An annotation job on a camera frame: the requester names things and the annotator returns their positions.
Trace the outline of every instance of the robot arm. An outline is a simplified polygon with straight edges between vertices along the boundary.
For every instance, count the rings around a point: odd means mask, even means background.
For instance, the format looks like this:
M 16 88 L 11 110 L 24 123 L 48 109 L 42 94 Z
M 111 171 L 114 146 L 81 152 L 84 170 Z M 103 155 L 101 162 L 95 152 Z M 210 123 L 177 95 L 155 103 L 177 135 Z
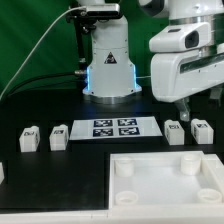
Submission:
M 149 47 L 155 98 L 175 102 L 181 120 L 189 120 L 187 98 L 224 83 L 222 0 L 139 0 L 153 17 L 169 12 L 169 26 L 154 36 Z

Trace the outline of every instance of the white plastic tray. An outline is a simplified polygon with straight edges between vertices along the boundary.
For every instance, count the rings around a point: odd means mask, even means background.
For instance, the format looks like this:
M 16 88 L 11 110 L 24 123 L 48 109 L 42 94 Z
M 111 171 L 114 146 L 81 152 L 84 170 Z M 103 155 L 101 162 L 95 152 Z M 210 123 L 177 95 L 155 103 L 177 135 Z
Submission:
M 223 164 L 216 155 L 190 152 L 193 158 L 201 158 L 200 172 L 195 175 L 197 164 L 192 163 L 191 167 L 186 164 L 181 166 L 181 159 L 186 154 L 189 152 L 111 155 L 108 210 L 1 215 L 0 223 L 223 224 L 223 201 L 210 203 L 214 198 L 206 198 L 206 195 L 204 198 L 209 203 L 198 200 L 198 192 L 204 188 L 213 189 L 223 197 Z M 127 163 L 128 169 L 121 169 L 118 174 L 128 177 L 116 174 L 116 161 L 124 157 L 126 160 L 131 158 L 133 163 L 131 166 Z M 118 197 L 120 193 L 127 191 L 137 195 L 138 200 L 122 195 Z M 126 204 L 120 204 L 119 198 Z

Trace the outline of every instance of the small white block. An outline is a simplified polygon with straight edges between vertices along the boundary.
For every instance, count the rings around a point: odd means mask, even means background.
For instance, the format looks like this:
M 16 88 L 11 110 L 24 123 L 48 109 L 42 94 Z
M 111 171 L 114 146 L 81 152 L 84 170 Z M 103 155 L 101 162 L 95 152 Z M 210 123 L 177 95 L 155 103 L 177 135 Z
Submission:
M 65 150 L 68 137 L 68 127 L 66 125 L 54 127 L 50 135 L 51 151 Z
M 205 120 L 192 120 L 191 134 L 198 144 L 213 144 L 214 131 Z
M 21 152 L 35 152 L 40 142 L 39 128 L 25 128 L 19 138 Z
M 2 166 L 2 163 L 0 163 L 0 184 L 2 183 L 4 178 L 5 178 L 5 176 L 4 176 L 4 172 L 3 172 L 3 166 Z
M 184 129 L 178 121 L 166 121 L 164 130 L 170 145 L 184 145 Z

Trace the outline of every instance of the black surface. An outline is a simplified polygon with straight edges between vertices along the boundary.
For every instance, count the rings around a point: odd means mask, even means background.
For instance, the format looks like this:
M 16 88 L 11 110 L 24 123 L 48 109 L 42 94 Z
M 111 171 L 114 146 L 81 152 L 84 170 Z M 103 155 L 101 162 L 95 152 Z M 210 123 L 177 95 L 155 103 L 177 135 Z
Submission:
M 192 118 L 205 119 L 215 130 L 213 145 L 197 145 L 190 124 L 182 123 L 184 146 L 169 146 L 165 137 L 103 139 L 69 142 L 65 152 L 50 152 L 49 136 L 55 125 L 73 120 L 155 116 L 163 132 L 164 121 L 179 120 L 173 104 L 159 103 L 149 88 L 142 98 L 116 106 L 82 100 L 78 91 L 20 93 L 0 106 L 0 161 L 5 180 L 0 185 L 0 212 L 95 210 L 108 206 L 111 153 L 202 150 L 224 159 L 224 106 L 211 108 L 208 92 L 191 97 Z M 26 127 L 40 127 L 36 153 L 20 153 L 19 137 Z

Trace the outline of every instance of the green backdrop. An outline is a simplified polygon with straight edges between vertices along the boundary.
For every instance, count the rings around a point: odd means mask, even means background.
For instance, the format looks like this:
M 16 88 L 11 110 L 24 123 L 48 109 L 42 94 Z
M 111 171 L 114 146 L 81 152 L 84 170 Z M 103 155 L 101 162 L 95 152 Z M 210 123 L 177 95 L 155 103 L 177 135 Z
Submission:
M 68 9 L 73 0 L 1 1 L 0 90 L 12 78 L 49 25 Z M 107 2 L 116 2 L 116 0 L 107 0 Z M 167 19 L 152 19 L 146 16 L 139 9 L 137 0 L 123 0 L 121 10 L 129 22 L 130 59 L 136 64 L 137 76 L 148 76 L 150 60 L 153 56 L 149 52 L 149 39 L 167 25 Z M 85 37 L 85 51 L 90 63 L 90 36 Z M 76 69 L 78 63 L 74 26 L 62 19 L 44 39 L 13 85 L 38 75 Z M 150 84 L 143 79 L 139 80 L 139 83 Z

